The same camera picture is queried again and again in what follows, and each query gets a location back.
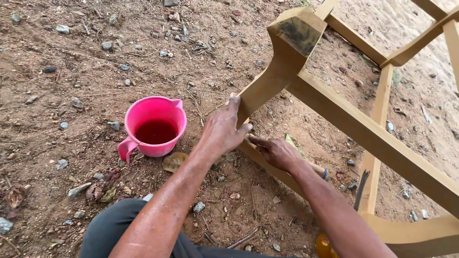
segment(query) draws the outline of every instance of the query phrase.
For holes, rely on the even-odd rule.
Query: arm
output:
[[[396,258],[378,235],[346,202],[346,199],[321,179],[301,158],[296,149],[282,139],[250,137],[266,160],[287,171],[300,185],[322,229],[341,258]]]
[[[227,105],[206,121],[201,140],[186,161],[140,211],[109,258],[169,258],[202,180],[221,155],[236,148],[252,125],[236,130],[240,97],[231,95]]]

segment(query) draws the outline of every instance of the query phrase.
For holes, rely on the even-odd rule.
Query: wooden chair frame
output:
[[[269,66],[239,95],[238,124],[281,90],[295,97],[327,119],[366,149],[361,172],[370,171],[360,201],[359,214],[399,258],[424,258],[459,252],[459,187],[425,159],[385,130],[394,67],[402,66],[429,42],[445,33],[456,82],[459,82],[459,6],[446,13],[430,0],[412,0],[436,22],[404,47],[386,57],[343,21],[331,14],[338,0],[325,0],[312,12],[306,7],[287,10],[267,30],[274,55]],[[311,74],[303,70],[326,26],[362,51],[382,68],[376,100],[369,118]],[[271,175],[303,195],[285,171],[269,165],[248,142],[239,149]],[[410,181],[451,215],[426,221],[393,222],[374,215],[381,162]]]

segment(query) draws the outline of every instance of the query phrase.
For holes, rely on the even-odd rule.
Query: dirt ground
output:
[[[123,126],[115,131],[107,122],[123,122],[129,106],[146,96],[182,99],[188,126],[174,150],[189,153],[200,137],[200,113],[205,119],[230,92],[241,91],[268,66],[272,46],[266,26],[284,10],[314,8],[319,1],[187,0],[173,7],[164,7],[157,0],[0,3],[0,217],[14,223],[4,236],[18,248],[1,239],[0,253],[6,258],[17,257],[17,252],[19,257],[44,258],[77,257],[94,216],[119,198],[154,193],[171,175],[161,169],[162,158],[139,158],[118,167],[117,145],[127,134]],[[450,10],[455,4],[440,6]],[[180,24],[169,20],[176,12]],[[402,0],[342,1],[334,12],[386,54],[430,25],[427,14]],[[18,24],[11,21],[12,14],[20,15]],[[113,15],[117,22],[110,26]],[[70,33],[58,33],[57,24],[68,25]],[[178,42],[174,34],[183,37],[184,25],[189,31],[187,42]],[[172,35],[165,39],[168,30]],[[351,51],[352,46],[335,32],[328,29],[325,34],[327,39],[321,40],[305,68],[370,115],[377,88],[373,82],[378,81],[378,74],[372,72],[374,65],[358,51]],[[104,51],[102,42],[111,42],[111,50]],[[209,48],[199,49],[202,43]],[[160,57],[161,50],[170,51],[173,57]],[[397,68],[388,120],[394,125],[394,137],[457,181],[459,141],[451,130],[459,129],[459,102],[446,53],[441,36],[410,63]],[[129,70],[121,70],[120,64],[128,65]],[[44,73],[49,66],[57,70]],[[131,80],[130,86],[125,79]],[[364,85],[356,87],[356,79]],[[26,105],[33,96],[38,99]],[[73,97],[82,101],[83,109],[72,106]],[[433,124],[425,121],[421,105]],[[407,116],[394,112],[395,107]],[[313,162],[332,171],[330,184],[353,204],[355,191],[347,186],[357,178],[362,147],[288,92],[266,103],[251,121],[256,135],[284,137],[290,133],[295,137]],[[61,130],[62,122],[68,128]],[[346,165],[349,158],[356,161],[355,167]],[[57,170],[55,164],[61,159],[68,160],[68,166]],[[95,173],[111,171],[115,173],[111,180],[98,183],[103,194],[116,189],[108,202],[91,203],[84,192],[67,197],[72,188],[96,183]],[[219,176],[225,181],[218,181]],[[3,198],[10,184],[27,189],[16,209]],[[412,186],[382,165],[376,215],[413,221],[411,212],[421,220],[421,209],[430,218],[447,214],[415,187],[410,198],[404,199],[401,187],[408,190]],[[231,199],[232,193],[241,197]],[[280,203],[273,203],[275,196]],[[196,196],[198,201],[206,207],[198,214],[190,209],[183,226],[197,245],[214,245],[204,237],[205,218],[221,247],[259,228],[253,238],[236,248],[250,245],[252,252],[269,255],[315,256],[313,241],[319,227],[308,204],[239,151],[215,163]],[[74,218],[77,211],[84,211],[84,216]],[[280,245],[280,252],[273,249],[274,243]]]

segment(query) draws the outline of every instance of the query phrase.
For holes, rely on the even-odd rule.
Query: pink plastic jug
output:
[[[136,138],[136,132],[147,122],[162,120],[174,127],[176,137],[162,144],[147,144]],[[182,108],[182,100],[171,100],[161,96],[140,99],[126,112],[124,126],[128,137],[118,145],[119,157],[129,164],[131,152],[137,148],[149,157],[161,157],[168,154],[185,132],[186,115]]]

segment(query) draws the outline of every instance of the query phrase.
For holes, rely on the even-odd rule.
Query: man's right hand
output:
[[[294,167],[307,163],[298,151],[284,139],[261,139],[250,135],[249,140],[257,145],[256,150],[263,154],[266,161],[274,167],[291,173]]]

